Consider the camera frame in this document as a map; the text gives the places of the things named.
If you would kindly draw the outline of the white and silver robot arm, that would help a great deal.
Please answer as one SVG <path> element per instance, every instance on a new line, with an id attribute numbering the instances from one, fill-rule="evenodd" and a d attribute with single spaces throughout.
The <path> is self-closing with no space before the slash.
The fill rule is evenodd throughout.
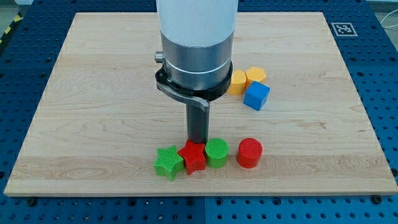
<path id="1" fill-rule="evenodd" d="M 163 63 L 157 80 L 213 101 L 228 89 L 238 0 L 156 0 Z"/>

